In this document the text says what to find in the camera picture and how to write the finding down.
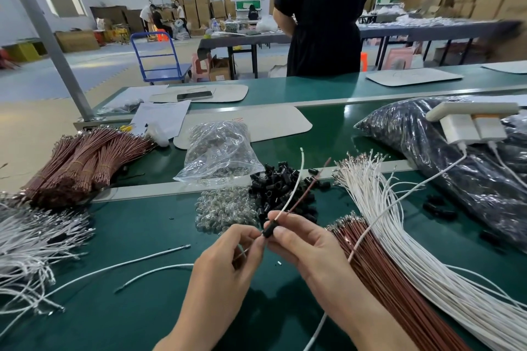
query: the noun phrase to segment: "pink plastic stool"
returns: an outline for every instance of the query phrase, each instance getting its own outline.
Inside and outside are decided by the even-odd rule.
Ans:
[[[403,70],[407,70],[412,66],[412,58],[414,57],[415,48],[396,48],[390,49],[386,60],[384,61],[383,70],[393,69],[393,64],[399,62],[403,64]]]
[[[204,79],[206,82],[209,82],[211,62],[212,62],[212,55],[210,55],[210,53],[207,53],[207,59],[205,60],[207,69],[204,70],[201,68],[201,61],[199,61],[198,54],[193,53],[192,54],[192,67],[191,67],[192,81],[199,82],[200,79]]]

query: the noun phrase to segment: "hand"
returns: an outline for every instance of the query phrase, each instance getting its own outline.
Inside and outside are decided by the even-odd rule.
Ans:
[[[269,219],[278,213],[271,211]],[[269,249],[296,266],[323,310],[356,338],[351,311],[376,301],[350,267],[337,239],[300,215],[281,215],[279,222],[269,238]]]
[[[212,349],[240,311],[265,243],[257,228],[232,225],[205,250],[194,263],[178,322],[158,349]],[[241,256],[233,263],[241,254],[239,244],[250,249],[247,258]]]

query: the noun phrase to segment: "bundle of brown wires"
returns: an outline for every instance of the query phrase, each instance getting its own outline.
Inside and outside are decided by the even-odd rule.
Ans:
[[[42,208],[73,206],[108,186],[119,168],[154,147],[148,138],[106,127],[64,136],[23,195]]]
[[[349,257],[368,227],[355,214],[328,227]],[[470,351],[460,336],[445,323],[392,262],[369,232],[355,251],[352,268],[370,293],[392,314],[422,351]]]

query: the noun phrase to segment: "green work surface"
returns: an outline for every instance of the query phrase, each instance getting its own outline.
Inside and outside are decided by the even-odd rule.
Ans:
[[[419,182],[416,172],[400,172],[401,181]],[[454,222],[433,219],[422,212],[427,186],[403,201],[408,233],[445,264],[471,269],[494,281],[511,297],[527,302],[527,289],[518,278],[527,275],[527,256],[506,249],[498,253],[478,239],[481,226],[460,212]],[[319,222],[326,225],[354,208],[344,189],[315,191]],[[57,285],[120,262],[168,248],[191,244],[147,261],[137,262],[79,281],[54,295],[65,313],[31,316],[16,324],[0,346],[9,351],[145,351],[175,324],[185,295],[188,269],[151,274],[114,294],[131,278],[158,267],[194,262],[216,236],[196,231],[194,204],[198,194],[173,195],[96,203],[90,207],[96,235],[82,248],[81,261],[56,267]],[[303,349],[322,317],[307,286],[293,266],[265,253],[242,309],[216,349]],[[10,317],[0,318],[5,327]],[[451,319],[447,321],[476,351],[486,349]],[[350,340],[330,320],[313,350],[353,349]]]
[[[388,155],[387,160],[401,160],[404,156],[386,148],[353,128],[357,122],[384,102],[337,104],[333,106],[299,107],[313,124],[308,132],[283,138],[251,143],[262,164],[275,165],[288,161],[292,167],[300,167],[300,147],[304,148],[306,167],[319,168],[328,157],[343,159],[346,153],[358,155],[373,150]],[[130,164],[126,174],[116,177],[116,186],[151,185],[172,182],[183,168],[186,150],[174,147],[156,148],[138,161]]]
[[[464,75],[462,80],[435,82],[423,85],[400,87],[386,87],[366,79],[365,72],[347,74],[328,78],[262,78],[225,82],[211,82],[217,86],[224,84],[244,84],[249,91],[244,100],[234,103],[191,103],[191,110],[260,106],[262,104],[298,103],[316,100],[357,99],[361,102],[368,100],[394,100],[417,97],[430,92],[451,94],[478,93],[482,94],[497,87],[525,85],[525,76],[507,74],[482,68],[480,64],[441,67],[443,71]],[[99,103],[94,110],[101,108],[125,88],[117,91],[106,100]]]

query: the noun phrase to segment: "metal pole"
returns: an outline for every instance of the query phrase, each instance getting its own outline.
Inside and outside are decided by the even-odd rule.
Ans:
[[[66,85],[68,92],[75,102],[75,105],[79,109],[79,112],[82,115],[84,121],[91,121],[95,115],[93,114],[92,108],[89,106],[86,96],[84,95],[79,83],[71,67],[64,56],[61,47],[58,45],[58,42],[51,30],[51,27],[46,21],[42,10],[40,9],[37,0],[20,0],[24,9],[29,16],[33,26],[40,36],[44,47],[47,50],[51,61],[55,64],[58,74],[61,76],[62,81]]]

